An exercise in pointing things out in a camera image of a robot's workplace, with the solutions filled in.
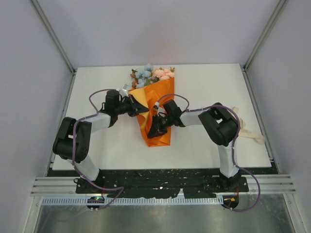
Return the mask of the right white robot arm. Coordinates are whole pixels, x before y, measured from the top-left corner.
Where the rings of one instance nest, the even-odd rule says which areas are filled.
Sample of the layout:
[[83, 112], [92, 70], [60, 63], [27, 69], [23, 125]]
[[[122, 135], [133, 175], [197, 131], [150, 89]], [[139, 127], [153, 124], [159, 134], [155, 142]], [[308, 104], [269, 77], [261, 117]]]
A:
[[187, 127], [202, 125], [211, 141], [217, 145], [220, 158], [219, 178], [224, 191], [238, 186], [241, 178], [240, 168], [236, 164], [235, 144], [240, 131], [240, 121], [221, 103], [215, 103], [206, 109], [182, 111], [174, 100], [163, 104], [163, 112], [158, 111], [152, 117], [147, 138], [163, 136], [171, 126]]

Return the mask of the fake flower bouquet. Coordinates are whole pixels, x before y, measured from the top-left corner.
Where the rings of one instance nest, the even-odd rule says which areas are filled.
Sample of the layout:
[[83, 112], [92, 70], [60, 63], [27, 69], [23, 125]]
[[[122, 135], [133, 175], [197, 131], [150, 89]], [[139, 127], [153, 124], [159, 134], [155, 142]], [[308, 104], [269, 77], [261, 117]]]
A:
[[132, 88], [143, 88], [158, 82], [159, 78], [153, 75], [154, 71], [155, 69], [150, 63], [146, 64], [142, 69], [132, 69], [132, 73], [130, 74], [132, 79]]

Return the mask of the aluminium frame post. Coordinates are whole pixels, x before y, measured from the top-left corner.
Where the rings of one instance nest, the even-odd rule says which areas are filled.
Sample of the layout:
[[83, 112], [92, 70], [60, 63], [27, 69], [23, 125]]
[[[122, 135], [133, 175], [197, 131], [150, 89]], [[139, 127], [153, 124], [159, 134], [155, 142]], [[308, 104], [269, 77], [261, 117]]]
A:
[[69, 69], [71, 74], [75, 73], [75, 68], [73, 67], [70, 59], [68, 58], [63, 46], [61, 45], [61, 42], [56, 35], [51, 23], [49, 22], [43, 8], [41, 7], [40, 3], [38, 0], [29, 0], [31, 6], [33, 7], [34, 11], [36, 12], [39, 20], [43, 24], [45, 30], [47, 31], [49, 37], [51, 38], [52, 42], [54, 43], [56, 49], [58, 50], [61, 58], [65, 62], [67, 68]]
[[279, 0], [277, 2], [263, 30], [261, 31], [248, 59], [246, 60], [245, 64], [242, 66], [244, 72], [246, 72], [251, 67], [254, 59], [256, 58], [257, 54], [261, 50], [261, 47], [264, 45], [265, 41], [269, 37], [271, 31], [273, 30], [282, 12], [286, 8], [286, 5], [288, 4], [288, 2], [289, 0]]

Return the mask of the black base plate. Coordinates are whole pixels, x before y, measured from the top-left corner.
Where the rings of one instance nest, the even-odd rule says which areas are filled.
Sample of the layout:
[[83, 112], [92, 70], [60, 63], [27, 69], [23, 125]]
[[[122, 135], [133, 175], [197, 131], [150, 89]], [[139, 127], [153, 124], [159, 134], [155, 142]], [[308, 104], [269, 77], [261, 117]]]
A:
[[238, 174], [226, 182], [217, 168], [211, 169], [140, 169], [101, 170], [96, 187], [79, 178], [73, 170], [48, 170], [49, 177], [73, 177], [77, 194], [101, 193], [112, 198], [176, 198], [183, 191], [186, 198], [213, 197], [216, 193], [246, 193], [245, 177]]

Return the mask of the right aluminium frame post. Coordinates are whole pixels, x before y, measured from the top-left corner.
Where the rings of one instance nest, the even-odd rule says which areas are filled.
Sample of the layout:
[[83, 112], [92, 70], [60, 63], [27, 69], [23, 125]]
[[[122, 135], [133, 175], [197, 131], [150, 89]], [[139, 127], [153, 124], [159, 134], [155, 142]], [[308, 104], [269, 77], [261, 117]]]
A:
[[256, 58], [257, 54], [261, 50], [261, 47], [264, 45], [265, 41], [269, 37], [271, 31], [273, 30], [282, 12], [286, 8], [286, 5], [288, 4], [288, 2], [289, 0], [279, 0], [277, 2], [263, 30], [261, 31], [248, 59], [246, 60], [245, 64], [242, 66], [244, 72], [246, 72], [251, 67], [254, 59]]

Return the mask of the orange wrapping paper sheet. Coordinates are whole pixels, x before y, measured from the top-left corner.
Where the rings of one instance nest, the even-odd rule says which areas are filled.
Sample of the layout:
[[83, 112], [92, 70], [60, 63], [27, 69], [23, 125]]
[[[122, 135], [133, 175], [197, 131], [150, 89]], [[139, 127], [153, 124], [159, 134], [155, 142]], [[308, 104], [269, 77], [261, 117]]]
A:
[[148, 113], [142, 113], [137, 116], [142, 138], [149, 147], [169, 146], [171, 144], [170, 127], [167, 128], [167, 133], [164, 135], [154, 138], [148, 138], [147, 135], [155, 117], [160, 118], [157, 110], [154, 108], [155, 103], [157, 101], [163, 102], [174, 99], [173, 96], [165, 97], [166, 94], [173, 94], [174, 92], [174, 78], [159, 81], [142, 88], [131, 89], [129, 91], [129, 94], [133, 95], [140, 104], [149, 109]]

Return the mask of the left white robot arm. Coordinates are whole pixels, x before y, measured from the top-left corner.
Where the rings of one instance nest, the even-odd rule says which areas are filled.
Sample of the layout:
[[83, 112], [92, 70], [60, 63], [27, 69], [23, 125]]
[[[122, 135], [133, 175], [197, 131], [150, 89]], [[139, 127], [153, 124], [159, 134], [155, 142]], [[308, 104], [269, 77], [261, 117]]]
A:
[[149, 113], [149, 108], [125, 89], [104, 89], [89, 96], [95, 114], [80, 119], [65, 117], [57, 132], [52, 151], [63, 160], [69, 161], [81, 179], [87, 182], [87, 188], [99, 193], [104, 188], [104, 179], [100, 169], [88, 155], [91, 135], [99, 130], [112, 127], [119, 115], [136, 117]]

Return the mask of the cream ribbon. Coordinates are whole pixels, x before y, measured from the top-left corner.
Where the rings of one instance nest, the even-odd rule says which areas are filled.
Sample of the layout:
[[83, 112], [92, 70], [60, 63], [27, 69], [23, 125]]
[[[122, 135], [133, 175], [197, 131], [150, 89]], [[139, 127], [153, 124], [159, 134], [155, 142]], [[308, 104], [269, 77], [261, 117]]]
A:
[[[232, 108], [232, 110], [239, 117], [239, 109], [234, 106]], [[245, 121], [242, 118], [240, 118], [240, 117], [239, 117], [239, 121], [240, 121], [240, 125], [241, 125], [239, 136], [244, 137], [244, 138], [252, 139], [259, 145], [264, 145], [265, 144], [265, 137], [262, 134], [255, 133], [255, 132], [247, 130]]]

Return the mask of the left aluminium frame post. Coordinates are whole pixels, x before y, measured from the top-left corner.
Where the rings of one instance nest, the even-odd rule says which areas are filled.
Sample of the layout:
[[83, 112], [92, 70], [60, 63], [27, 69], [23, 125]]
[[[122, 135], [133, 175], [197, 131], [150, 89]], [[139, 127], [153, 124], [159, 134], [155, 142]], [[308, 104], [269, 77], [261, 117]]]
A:
[[54, 43], [56, 49], [58, 50], [61, 58], [65, 62], [67, 68], [69, 69], [71, 74], [75, 73], [75, 68], [73, 67], [70, 59], [68, 58], [63, 46], [61, 45], [61, 42], [56, 35], [51, 23], [49, 22], [43, 8], [41, 7], [40, 3], [38, 0], [29, 0], [31, 6], [33, 7], [34, 11], [36, 12], [39, 20], [43, 24], [45, 30], [47, 31], [49, 37], [51, 38], [52, 42]]

